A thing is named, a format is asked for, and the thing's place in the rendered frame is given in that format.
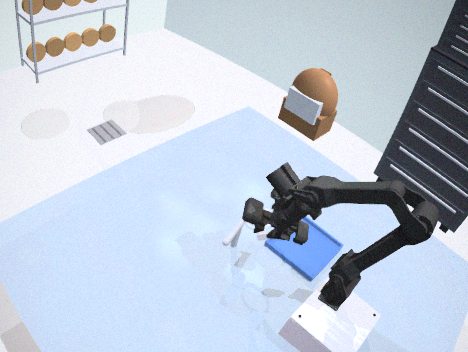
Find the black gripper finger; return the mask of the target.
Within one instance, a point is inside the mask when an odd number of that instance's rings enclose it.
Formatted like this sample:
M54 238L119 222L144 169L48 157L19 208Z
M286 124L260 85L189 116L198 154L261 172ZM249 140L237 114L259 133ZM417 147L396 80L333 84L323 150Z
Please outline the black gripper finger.
M266 239L281 239L289 241L290 236L288 236L287 234L283 234L283 232L274 228L266 234Z
M264 209L263 209L263 211L267 213L267 210L264 210ZM254 226L255 226L255 228L254 228L254 232L253 232L253 233L258 233L258 232L264 231L266 225L263 227L263 226L261 226L261 225L259 225L259 224L254 224Z

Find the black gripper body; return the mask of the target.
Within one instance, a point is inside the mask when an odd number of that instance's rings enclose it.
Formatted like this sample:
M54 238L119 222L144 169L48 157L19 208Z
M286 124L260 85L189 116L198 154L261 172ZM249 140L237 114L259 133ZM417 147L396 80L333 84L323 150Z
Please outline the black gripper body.
M259 224L263 227L270 224L271 227L288 236L295 232L293 243L302 245L308 240L309 223L292 220L284 209L286 201L288 200L282 200L282 205L274 208L273 213L270 211L266 213L263 211L264 203L250 197L245 201L242 219L246 223Z

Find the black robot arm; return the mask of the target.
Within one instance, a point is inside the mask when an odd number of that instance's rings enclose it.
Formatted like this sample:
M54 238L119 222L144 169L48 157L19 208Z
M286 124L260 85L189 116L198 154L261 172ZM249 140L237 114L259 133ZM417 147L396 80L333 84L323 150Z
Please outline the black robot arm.
M343 182L326 175L306 176L300 180L288 162L271 172L266 179L274 188L271 198L275 203L271 209L280 207L282 200L286 199L284 209L295 221L308 215L315 220L323 214L322 209L344 203L387 205L399 221L400 226L395 230L359 253L351 248L330 268L329 280L320 290L318 299L335 311L361 281L361 272L404 246L427 241L440 217L433 203L400 180ZM414 209L410 211L407 204Z

